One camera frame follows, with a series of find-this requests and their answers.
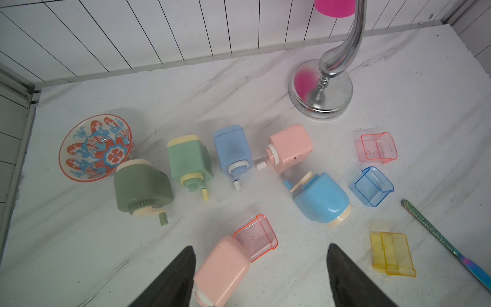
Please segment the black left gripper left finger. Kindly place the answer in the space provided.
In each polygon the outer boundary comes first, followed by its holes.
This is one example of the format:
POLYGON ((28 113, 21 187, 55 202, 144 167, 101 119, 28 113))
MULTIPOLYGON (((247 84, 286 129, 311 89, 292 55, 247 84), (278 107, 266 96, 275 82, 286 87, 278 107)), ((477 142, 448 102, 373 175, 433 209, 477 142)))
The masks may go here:
POLYGON ((186 246, 129 306, 188 307, 195 270, 194 249, 186 246))

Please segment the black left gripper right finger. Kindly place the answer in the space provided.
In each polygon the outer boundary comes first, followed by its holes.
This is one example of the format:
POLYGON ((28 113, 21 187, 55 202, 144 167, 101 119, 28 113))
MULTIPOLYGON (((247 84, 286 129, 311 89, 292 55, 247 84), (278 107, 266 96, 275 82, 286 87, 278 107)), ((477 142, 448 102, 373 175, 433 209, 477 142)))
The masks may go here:
POLYGON ((335 306, 396 307, 337 244, 329 245, 326 263, 335 306))

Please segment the clear yellow tray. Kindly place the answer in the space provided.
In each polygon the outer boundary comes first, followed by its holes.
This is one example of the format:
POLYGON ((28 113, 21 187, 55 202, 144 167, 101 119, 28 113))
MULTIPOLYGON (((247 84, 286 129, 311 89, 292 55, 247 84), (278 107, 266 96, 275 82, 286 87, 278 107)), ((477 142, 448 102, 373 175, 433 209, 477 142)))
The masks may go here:
POLYGON ((389 276, 417 276, 405 234, 372 231, 370 240, 374 270, 389 276))

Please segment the dark green pencil sharpener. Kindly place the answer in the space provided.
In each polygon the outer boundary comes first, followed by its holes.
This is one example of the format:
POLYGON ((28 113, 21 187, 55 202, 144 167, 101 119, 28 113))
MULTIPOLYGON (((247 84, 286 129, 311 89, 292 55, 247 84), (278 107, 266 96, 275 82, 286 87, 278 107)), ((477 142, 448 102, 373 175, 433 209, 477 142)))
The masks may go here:
POLYGON ((166 205, 174 201, 168 176, 144 159, 121 163, 115 171, 115 197, 120 212, 135 217, 157 216, 168 224, 166 205))

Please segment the light green pencil sharpener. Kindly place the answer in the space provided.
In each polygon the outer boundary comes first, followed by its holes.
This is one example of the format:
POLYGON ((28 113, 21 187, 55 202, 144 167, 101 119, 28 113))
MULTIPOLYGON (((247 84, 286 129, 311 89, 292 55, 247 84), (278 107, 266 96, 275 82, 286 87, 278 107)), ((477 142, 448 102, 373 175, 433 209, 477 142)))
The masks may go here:
POLYGON ((200 191, 209 199, 207 183, 213 179, 212 161, 206 146, 194 134, 168 142, 168 158, 173 180, 179 181, 190 193, 200 191))

